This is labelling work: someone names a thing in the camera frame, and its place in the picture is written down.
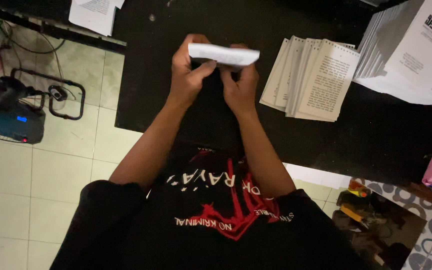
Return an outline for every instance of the right hand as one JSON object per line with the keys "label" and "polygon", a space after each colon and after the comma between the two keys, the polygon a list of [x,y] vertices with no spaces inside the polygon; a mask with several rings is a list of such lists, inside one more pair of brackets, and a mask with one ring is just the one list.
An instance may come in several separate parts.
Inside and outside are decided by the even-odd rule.
{"label": "right hand", "polygon": [[[231,48],[247,49],[243,44],[233,44]],[[237,118],[256,113],[256,86],[258,84],[258,71],[255,64],[245,66],[240,74],[239,80],[235,82],[231,78],[229,69],[221,69],[221,80],[224,85],[224,100]]]}

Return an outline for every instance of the left hand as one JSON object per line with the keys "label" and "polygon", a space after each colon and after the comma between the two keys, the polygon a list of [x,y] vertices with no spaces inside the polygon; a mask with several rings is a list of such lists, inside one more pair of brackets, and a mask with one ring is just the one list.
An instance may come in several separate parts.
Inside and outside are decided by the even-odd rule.
{"label": "left hand", "polygon": [[173,56],[171,91],[166,104],[187,109],[195,101],[203,87],[203,79],[213,73],[216,61],[210,60],[191,70],[189,43],[210,43],[203,34],[189,34]]}

